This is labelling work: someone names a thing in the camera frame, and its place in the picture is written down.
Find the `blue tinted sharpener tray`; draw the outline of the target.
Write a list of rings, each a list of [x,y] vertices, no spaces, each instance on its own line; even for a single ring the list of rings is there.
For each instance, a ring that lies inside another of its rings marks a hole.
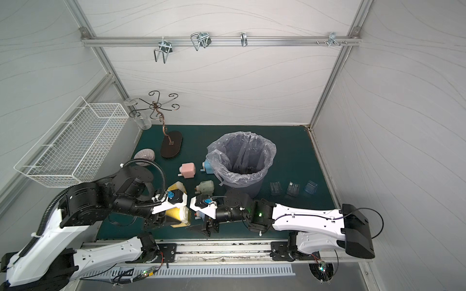
[[[309,195],[315,195],[317,193],[318,184],[313,181],[308,181],[304,191]]]

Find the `clear sharpener tray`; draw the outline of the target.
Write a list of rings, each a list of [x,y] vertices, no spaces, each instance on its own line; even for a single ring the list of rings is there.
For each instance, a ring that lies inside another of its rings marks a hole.
[[[294,183],[292,181],[289,182],[288,188],[286,190],[286,194],[290,197],[298,197],[300,193],[300,184]]]
[[[283,194],[283,189],[280,182],[270,182],[269,186],[271,196],[280,196]]]

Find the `pink pencil sharpener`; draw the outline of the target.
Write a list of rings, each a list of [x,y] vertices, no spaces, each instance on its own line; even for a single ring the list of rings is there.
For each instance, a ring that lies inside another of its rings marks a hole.
[[[195,164],[193,162],[184,163],[179,168],[179,177],[186,179],[194,178],[196,174]]]

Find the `light blue pencil sharpener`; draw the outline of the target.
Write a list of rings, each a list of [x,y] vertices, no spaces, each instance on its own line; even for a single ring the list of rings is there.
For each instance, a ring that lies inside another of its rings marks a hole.
[[[197,211],[194,212],[194,218],[204,220],[205,219],[205,214],[203,212],[197,210]]]

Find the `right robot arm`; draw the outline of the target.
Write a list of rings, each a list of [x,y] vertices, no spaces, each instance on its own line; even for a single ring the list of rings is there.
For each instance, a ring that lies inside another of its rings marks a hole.
[[[365,208],[343,204],[339,209],[311,210],[254,200],[248,194],[229,191],[223,196],[197,195],[189,207],[203,220],[193,230],[211,236],[220,225],[241,222],[259,235],[269,230],[289,232],[287,245],[272,247],[275,260],[314,259],[322,250],[343,250],[359,259],[375,258],[373,235]]]

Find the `green pencil sharpener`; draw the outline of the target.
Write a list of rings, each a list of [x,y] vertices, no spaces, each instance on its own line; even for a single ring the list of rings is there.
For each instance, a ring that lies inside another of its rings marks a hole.
[[[214,194],[215,185],[212,180],[202,181],[195,187],[195,194],[212,196]]]

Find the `yellow pencil sharpener front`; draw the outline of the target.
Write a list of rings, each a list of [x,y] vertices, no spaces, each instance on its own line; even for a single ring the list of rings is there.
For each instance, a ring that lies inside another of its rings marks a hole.
[[[172,228],[189,227],[191,225],[191,211],[187,206],[167,210],[166,223]]]

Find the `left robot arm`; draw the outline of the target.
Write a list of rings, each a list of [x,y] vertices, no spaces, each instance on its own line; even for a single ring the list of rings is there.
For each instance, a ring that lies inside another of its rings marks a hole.
[[[111,213],[163,223],[170,208],[166,174],[155,162],[133,159],[117,173],[61,191],[47,206],[38,230],[17,253],[2,257],[3,291],[60,291],[92,270],[120,263],[148,263],[160,256],[149,232],[94,250],[69,245]]]

